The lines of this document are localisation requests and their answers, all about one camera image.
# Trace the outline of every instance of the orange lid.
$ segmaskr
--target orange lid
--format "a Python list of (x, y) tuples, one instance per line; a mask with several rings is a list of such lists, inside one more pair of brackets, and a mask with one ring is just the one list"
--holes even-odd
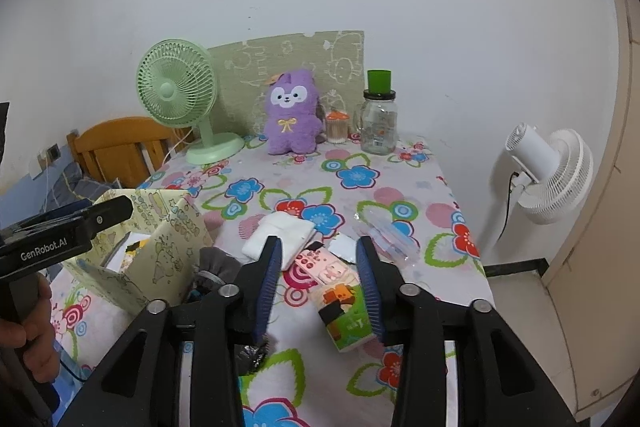
[(327, 120), (349, 120), (349, 115), (343, 112), (333, 110), (327, 116)]

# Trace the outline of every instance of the wooden headboard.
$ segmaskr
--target wooden headboard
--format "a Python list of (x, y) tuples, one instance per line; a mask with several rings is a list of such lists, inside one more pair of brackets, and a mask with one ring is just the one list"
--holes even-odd
[[(188, 128), (170, 129), (151, 118), (131, 116), (99, 123), (80, 136), (68, 134), (66, 141), (84, 174), (101, 182), (118, 178), (123, 187), (136, 188), (162, 166), (169, 149), (188, 132)], [(183, 147), (181, 143), (176, 150)], [(148, 153), (153, 170), (147, 166), (143, 151)]]

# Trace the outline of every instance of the purple plush toy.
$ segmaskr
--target purple plush toy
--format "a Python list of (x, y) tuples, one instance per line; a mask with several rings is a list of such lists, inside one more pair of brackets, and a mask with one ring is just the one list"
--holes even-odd
[(322, 122), (316, 117), (318, 96), (311, 71), (280, 75), (267, 91), (264, 104), (269, 154), (311, 154), (316, 150), (316, 136), (322, 130)]

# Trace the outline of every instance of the black baseboard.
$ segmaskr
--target black baseboard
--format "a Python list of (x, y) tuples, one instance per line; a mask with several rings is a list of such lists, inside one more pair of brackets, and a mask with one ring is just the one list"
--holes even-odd
[(497, 277), (498, 275), (512, 275), (520, 272), (537, 271), (542, 277), (549, 263), (546, 259), (529, 259), (528, 261), (518, 261), (517, 263), (490, 264), (484, 266), (484, 273), (487, 277)]

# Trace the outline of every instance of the fan stand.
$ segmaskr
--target fan stand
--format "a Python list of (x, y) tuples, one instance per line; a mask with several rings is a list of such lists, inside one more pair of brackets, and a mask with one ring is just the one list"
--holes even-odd
[(214, 134), (209, 115), (198, 122), (200, 139), (187, 149), (187, 161), (192, 165), (217, 163), (233, 156), (244, 147), (244, 140), (232, 132)]

